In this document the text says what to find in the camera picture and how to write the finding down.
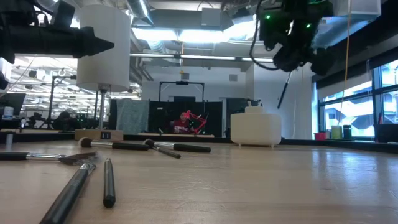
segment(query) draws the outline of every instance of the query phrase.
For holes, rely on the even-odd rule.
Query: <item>small label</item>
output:
[[[107,131],[102,131],[101,132],[101,139],[111,139],[111,133]]]

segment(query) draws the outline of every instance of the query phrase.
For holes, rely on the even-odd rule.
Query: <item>wooden table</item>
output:
[[[319,147],[208,144],[180,160],[99,150],[113,161],[117,201],[102,205],[103,163],[68,223],[398,223],[398,157]],[[15,151],[75,154],[75,141],[17,143]],[[78,167],[0,162],[0,223],[38,223]]]

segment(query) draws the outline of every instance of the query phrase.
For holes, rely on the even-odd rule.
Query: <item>window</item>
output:
[[[351,125],[353,136],[374,136],[372,97],[344,101],[343,107],[341,107],[341,103],[325,105],[327,130],[338,125],[340,117],[340,126]]]
[[[382,87],[398,84],[398,60],[380,67]]]
[[[368,81],[368,82],[359,84],[357,86],[354,86],[352,88],[346,89],[344,91],[344,97],[353,96],[355,94],[365,93],[365,92],[368,92],[368,91],[372,91],[372,81]],[[341,98],[341,97],[343,97],[343,91],[338,92],[338,93],[333,94],[333,95],[330,95],[330,96],[324,98],[323,101],[327,102],[327,101],[335,100],[335,99],[338,99],[338,98]]]
[[[398,91],[383,94],[384,124],[398,124]]]

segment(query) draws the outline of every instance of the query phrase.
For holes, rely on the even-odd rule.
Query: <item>black brush handle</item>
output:
[[[105,160],[105,172],[104,172],[104,206],[106,208],[112,208],[116,202],[116,194],[114,189],[113,179],[113,166],[111,159]]]
[[[172,152],[172,151],[169,151],[169,150],[166,150],[166,149],[161,149],[161,148],[158,148],[157,150],[158,150],[159,152],[163,153],[163,154],[166,154],[166,155],[168,155],[168,156],[174,157],[174,158],[176,158],[176,159],[181,158],[181,155],[178,154],[178,153],[175,153],[175,152]]]
[[[27,160],[28,152],[0,152],[0,161]]]
[[[122,143],[115,142],[112,144],[113,149],[125,149],[125,150],[137,150],[137,151],[148,151],[149,146],[144,144],[133,144],[133,143]]]
[[[79,193],[85,184],[88,174],[87,169],[79,169],[75,175],[73,175],[44,215],[40,224],[61,224],[65,222],[69,211],[79,197]]]
[[[184,144],[174,144],[174,150],[183,151],[183,152],[211,152],[210,147],[203,146],[190,146]]]

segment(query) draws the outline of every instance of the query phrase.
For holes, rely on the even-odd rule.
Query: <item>black stick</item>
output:
[[[77,170],[44,215],[40,224],[61,224],[65,222],[73,204],[79,197],[88,175],[94,168],[95,165],[84,163]]]
[[[104,206],[106,208],[112,208],[116,202],[116,194],[114,189],[113,179],[113,166],[111,159],[105,160],[105,171],[104,171]]]
[[[172,151],[169,151],[169,150],[167,150],[167,149],[162,149],[162,148],[159,148],[159,147],[156,147],[156,146],[153,147],[153,149],[155,149],[156,151],[161,152],[161,153],[163,153],[163,154],[165,154],[165,155],[174,157],[174,158],[176,158],[176,159],[181,158],[181,155],[180,155],[180,154],[175,153],[175,152],[172,152]]]
[[[282,104],[282,101],[284,100],[285,92],[286,92],[286,89],[287,89],[287,85],[289,84],[291,76],[292,76],[292,72],[289,73],[289,76],[287,77],[287,80],[286,80],[286,83],[285,83],[285,86],[284,86],[284,90],[282,91],[282,94],[281,94],[281,96],[279,98],[278,107],[277,107],[278,109],[280,108],[280,105]]]

